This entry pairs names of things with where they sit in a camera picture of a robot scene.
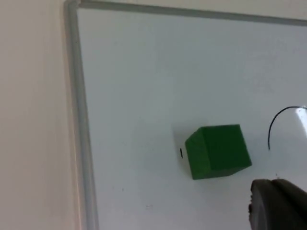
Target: black curved line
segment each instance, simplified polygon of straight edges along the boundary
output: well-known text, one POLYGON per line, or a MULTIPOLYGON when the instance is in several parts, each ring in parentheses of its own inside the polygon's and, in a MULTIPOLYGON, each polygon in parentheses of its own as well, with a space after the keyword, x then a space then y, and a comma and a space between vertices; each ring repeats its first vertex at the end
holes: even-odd
POLYGON ((281 114, 283 111, 287 110, 287 109, 306 109, 307 110, 307 107, 304 107, 304 106, 289 106, 289 107, 285 107, 284 109, 282 109, 281 111, 279 111, 273 118, 273 120, 271 121, 271 124, 270 124, 270 128, 269 128, 269 133, 268 133, 268 148, 269 150, 271 150, 271 147, 270 147, 270 134, 271 134, 271 128, 272 128, 272 125, 275 121, 275 119, 277 118, 277 116, 279 114, 281 114))

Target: white surface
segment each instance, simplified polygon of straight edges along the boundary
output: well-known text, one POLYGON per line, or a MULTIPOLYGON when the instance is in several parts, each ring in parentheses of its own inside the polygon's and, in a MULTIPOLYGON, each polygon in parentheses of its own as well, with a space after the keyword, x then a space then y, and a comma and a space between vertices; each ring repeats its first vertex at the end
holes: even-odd
POLYGON ((249 229, 250 184, 307 189, 307 27, 80 9, 101 230, 249 229), (203 125, 241 125, 253 166, 193 181, 180 158, 203 125))
POLYGON ((63 2, 1 1, 1 230, 79 229, 63 2))

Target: green block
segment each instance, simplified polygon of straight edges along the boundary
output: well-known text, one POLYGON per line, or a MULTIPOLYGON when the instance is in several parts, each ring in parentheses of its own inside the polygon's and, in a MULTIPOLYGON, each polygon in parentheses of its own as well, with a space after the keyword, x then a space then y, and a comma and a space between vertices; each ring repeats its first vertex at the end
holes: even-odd
POLYGON ((251 166, 240 125, 206 126, 186 140, 194 180, 232 175, 251 166))

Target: beige wall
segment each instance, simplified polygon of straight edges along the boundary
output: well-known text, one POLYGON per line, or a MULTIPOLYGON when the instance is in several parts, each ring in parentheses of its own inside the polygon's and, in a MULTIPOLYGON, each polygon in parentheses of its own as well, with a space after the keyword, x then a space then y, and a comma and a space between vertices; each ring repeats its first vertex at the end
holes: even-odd
POLYGON ((63 0, 0 6, 0 229, 74 230, 63 0))

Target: whiteboard frame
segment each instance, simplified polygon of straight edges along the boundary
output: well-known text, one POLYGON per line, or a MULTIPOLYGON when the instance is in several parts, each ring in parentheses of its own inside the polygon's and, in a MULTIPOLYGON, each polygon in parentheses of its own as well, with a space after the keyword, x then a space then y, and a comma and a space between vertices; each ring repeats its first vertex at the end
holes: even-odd
POLYGON ((66 1, 64 3, 64 16, 67 52, 70 67, 70 85, 72 93, 71 98, 73 104, 72 118, 74 123, 74 134, 76 143, 76 193, 79 196, 79 221, 82 230, 99 230, 99 224, 94 185, 93 160, 90 144, 89 121, 87 114, 86 94, 83 76, 83 63, 78 28, 77 10, 79 8, 125 12, 145 12, 152 14, 177 15, 186 17, 215 18, 236 21, 252 21, 261 23, 307 26, 307 21, 298 19, 264 17, 201 10, 187 10, 179 8, 165 8, 158 6, 145 6, 91 0, 85 0, 81 2, 78 2, 76 0, 66 1))

